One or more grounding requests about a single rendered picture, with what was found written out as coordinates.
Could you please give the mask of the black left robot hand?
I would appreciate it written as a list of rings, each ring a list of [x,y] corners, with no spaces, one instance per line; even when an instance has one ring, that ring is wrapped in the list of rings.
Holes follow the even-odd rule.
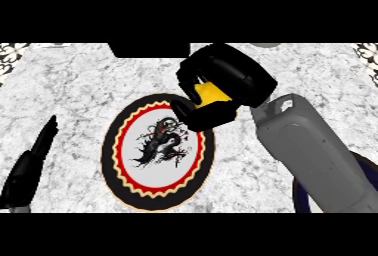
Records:
[[[57,134],[58,122],[57,116],[52,116],[40,131],[33,148],[23,153],[11,170],[0,193],[0,209],[30,206]]]

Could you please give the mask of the black red dragon plate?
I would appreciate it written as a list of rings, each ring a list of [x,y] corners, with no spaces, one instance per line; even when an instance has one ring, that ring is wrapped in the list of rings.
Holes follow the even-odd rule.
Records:
[[[114,196],[138,210],[164,211],[198,192],[215,161],[215,132],[194,132],[170,103],[185,98],[153,94],[138,99],[111,123],[102,145],[102,175]]]

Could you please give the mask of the yellow lemon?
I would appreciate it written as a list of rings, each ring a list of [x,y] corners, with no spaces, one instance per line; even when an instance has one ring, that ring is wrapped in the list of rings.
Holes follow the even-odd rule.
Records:
[[[216,101],[231,101],[232,98],[219,89],[219,87],[212,83],[206,82],[195,85],[195,91],[201,97],[201,103],[195,105],[197,108],[207,106]]]

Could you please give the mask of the black box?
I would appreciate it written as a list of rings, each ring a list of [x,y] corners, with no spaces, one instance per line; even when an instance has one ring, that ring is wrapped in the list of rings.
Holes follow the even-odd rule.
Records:
[[[110,48],[119,58],[187,58],[188,43],[111,43]]]

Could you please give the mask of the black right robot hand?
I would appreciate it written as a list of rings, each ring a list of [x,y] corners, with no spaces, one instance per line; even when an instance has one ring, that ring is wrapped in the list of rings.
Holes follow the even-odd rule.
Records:
[[[203,47],[182,62],[176,72],[179,86],[195,105],[206,102],[195,85],[212,82],[229,100],[216,100],[191,109],[179,100],[172,109],[188,128],[201,132],[235,120],[241,105],[257,108],[272,95],[278,81],[262,65],[225,43]]]

